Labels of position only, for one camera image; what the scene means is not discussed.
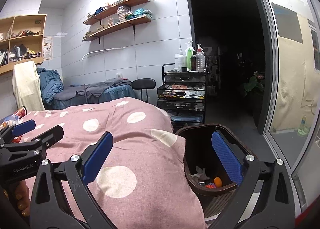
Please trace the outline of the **person's left hand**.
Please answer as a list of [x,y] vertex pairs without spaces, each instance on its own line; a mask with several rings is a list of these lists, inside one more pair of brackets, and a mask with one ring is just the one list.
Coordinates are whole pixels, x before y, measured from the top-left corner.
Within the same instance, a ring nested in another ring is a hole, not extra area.
[[24,218],[30,215],[29,188],[25,180],[4,189],[3,193],[9,199],[14,211]]

